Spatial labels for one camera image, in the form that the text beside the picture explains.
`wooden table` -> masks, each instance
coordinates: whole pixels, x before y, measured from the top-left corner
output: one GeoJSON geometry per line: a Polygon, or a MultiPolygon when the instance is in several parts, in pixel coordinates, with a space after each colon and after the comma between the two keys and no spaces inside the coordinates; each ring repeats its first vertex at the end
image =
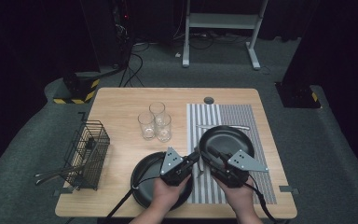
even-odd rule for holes
{"type": "MultiPolygon", "coordinates": [[[[186,104],[204,104],[205,97],[214,98],[218,105],[251,105],[259,137],[266,156],[277,204],[268,204],[276,218],[293,218],[296,206],[290,192],[280,192],[287,186],[286,176],[275,146],[269,123],[258,92],[253,89],[193,89],[193,88],[101,88],[98,90],[89,119],[100,120],[111,138],[103,164],[98,190],[74,190],[62,194],[56,214],[60,217],[106,217],[130,189],[136,164],[154,152],[171,146],[187,155],[186,104]],[[152,102],[163,102],[172,116],[172,139],[161,143],[157,138],[145,141],[137,117],[148,110],[152,102]]],[[[136,217],[143,211],[130,197],[114,217],[136,217]]],[[[266,217],[260,205],[255,206],[260,217],[266,217]]],[[[235,217],[228,204],[185,203],[167,217],[227,218],[235,217]]]]}

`clear glass cup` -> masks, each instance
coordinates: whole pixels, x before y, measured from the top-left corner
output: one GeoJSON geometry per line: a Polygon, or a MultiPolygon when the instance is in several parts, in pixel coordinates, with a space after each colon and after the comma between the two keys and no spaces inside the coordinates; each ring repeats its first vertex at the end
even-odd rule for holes
{"type": "Polygon", "coordinates": [[[145,140],[152,140],[156,136],[154,115],[150,111],[146,111],[138,116],[138,121],[142,137],[145,140]]]}
{"type": "Polygon", "coordinates": [[[162,102],[155,102],[149,106],[149,110],[155,117],[156,125],[164,122],[165,104],[162,102]]]}
{"type": "Polygon", "coordinates": [[[156,136],[160,142],[168,142],[172,137],[171,116],[167,113],[164,113],[164,115],[160,118],[160,123],[156,123],[156,136]]]}

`black and white striped cloth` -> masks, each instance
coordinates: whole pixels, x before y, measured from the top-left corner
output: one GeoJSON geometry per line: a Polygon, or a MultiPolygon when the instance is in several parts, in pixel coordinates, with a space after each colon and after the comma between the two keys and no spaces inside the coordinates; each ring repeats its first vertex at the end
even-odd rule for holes
{"type": "MultiPolygon", "coordinates": [[[[266,165],[266,160],[258,136],[255,118],[251,105],[197,105],[187,104],[187,151],[188,154],[197,147],[202,134],[207,129],[200,129],[196,125],[246,125],[251,129],[244,133],[251,139],[255,148],[255,159],[266,165]]],[[[264,194],[267,204],[276,204],[275,194],[271,185],[269,173],[251,172],[259,190],[264,194]]],[[[194,165],[194,188],[188,203],[226,203],[224,192],[212,179],[209,167],[203,160],[194,165]]]]}

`metal shelf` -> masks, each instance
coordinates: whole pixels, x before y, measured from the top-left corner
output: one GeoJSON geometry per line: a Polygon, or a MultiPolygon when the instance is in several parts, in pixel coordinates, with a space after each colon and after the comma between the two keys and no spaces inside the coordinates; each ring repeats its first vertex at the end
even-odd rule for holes
{"type": "Polygon", "coordinates": [[[254,29],[257,15],[191,13],[189,27],[254,29]]]}
{"type": "Polygon", "coordinates": [[[239,15],[239,14],[211,14],[211,13],[190,13],[190,0],[187,0],[186,9],[186,33],[185,44],[183,47],[183,67],[190,66],[190,27],[198,28],[226,28],[226,29],[244,29],[254,30],[250,42],[246,42],[252,67],[254,70],[261,68],[260,63],[255,55],[255,41],[257,40],[258,31],[264,17],[264,12],[269,0],[261,0],[260,11],[257,15],[239,15]]]}

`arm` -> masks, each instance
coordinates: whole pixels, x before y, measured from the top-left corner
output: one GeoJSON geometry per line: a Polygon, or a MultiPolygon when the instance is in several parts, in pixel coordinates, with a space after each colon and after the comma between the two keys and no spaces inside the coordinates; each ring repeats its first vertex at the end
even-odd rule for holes
{"type": "Polygon", "coordinates": [[[189,178],[190,176],[182,181],[178,187],[168,186],[160,178],[155,179],[152,203],[138,217],[133,219],[130,224],[160,223],[178,201],[180,192],[185,187],[189,178]]]}
{"type": "MultiPolygon", "coordinates": [[[[253,190],[246,186],[238,189],[230,189],[217,178],[213,178],[226,194],[228,204],[234,210],[239,224],[262,224],[255,213],[253,190]]],[[[253,179],[248,178],[247,184],[253,185],[253,179]]]]}

